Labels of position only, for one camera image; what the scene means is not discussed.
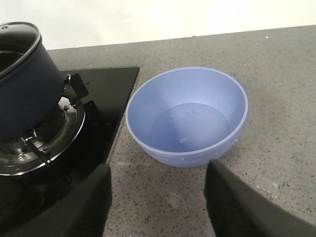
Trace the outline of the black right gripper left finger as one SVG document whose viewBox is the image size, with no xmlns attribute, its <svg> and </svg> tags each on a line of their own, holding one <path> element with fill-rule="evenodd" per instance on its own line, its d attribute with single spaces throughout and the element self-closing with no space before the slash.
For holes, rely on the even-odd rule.
<svg viewBox="0 0 316 237">
<path fill-rule="evenodd" d="M 111 169 L 104 163 L 51 208 L 1 236 L 101 237 L 111 203 Z"/>
</svg>

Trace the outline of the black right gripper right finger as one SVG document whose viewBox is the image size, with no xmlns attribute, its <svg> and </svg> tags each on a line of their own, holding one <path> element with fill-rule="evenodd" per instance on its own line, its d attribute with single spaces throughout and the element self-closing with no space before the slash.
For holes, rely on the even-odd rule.
<svg viewBox="0 0 316 237">
<path fill-rule="evenodd" d="M 209 162 L 206 209 L 218 237 L 314 237 L 315 226 L 271 203 L 221 162 Z"/>
</svg>

